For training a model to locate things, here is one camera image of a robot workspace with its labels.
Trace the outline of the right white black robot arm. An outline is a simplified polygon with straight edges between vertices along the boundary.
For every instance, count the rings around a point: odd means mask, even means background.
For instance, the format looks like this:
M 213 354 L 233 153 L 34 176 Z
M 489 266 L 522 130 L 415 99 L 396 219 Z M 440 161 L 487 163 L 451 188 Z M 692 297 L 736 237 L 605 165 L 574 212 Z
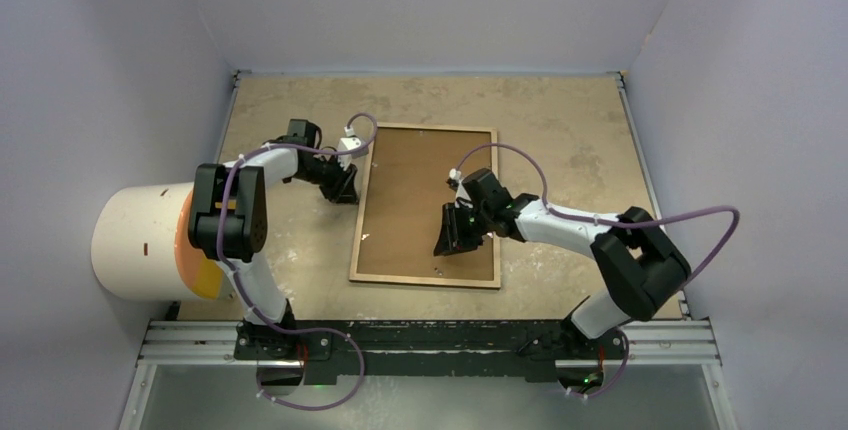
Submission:
M 493 235 L 551 245 L 596 263 L 604 290 L 561 324 L 561 342 L 573 356 L 588 355 L 622 324 L 651 320 L 691 276 L 686 258 L 640 207 L 596 215 L 547 205 L 533 194 L 511 195 L 487 168 L 467 176 L 453 169 L 447 183 L 456 197 L 442 207 L 435 256 L 474 251 Z

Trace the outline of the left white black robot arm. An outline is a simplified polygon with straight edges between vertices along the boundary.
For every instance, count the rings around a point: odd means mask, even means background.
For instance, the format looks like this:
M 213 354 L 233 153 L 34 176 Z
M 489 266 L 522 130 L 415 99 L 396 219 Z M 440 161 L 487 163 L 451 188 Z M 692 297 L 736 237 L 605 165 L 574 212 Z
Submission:
M 268 232 L 268 189 L 303 181 L 334 204 L 356 204 L 355 159 L 366 155 L 372 137 L 346 125 L 335 146 L 322 144 L 321 128 L 293 119 L 286 134 L 264 142 L 235 160 L 197 167 L 188 214 L 189 243 L 224 272 L 244 308 L 242 324 L 272 358 L 297 349 L 298 335 L 289 300 L 277 287 L 263 252 Z

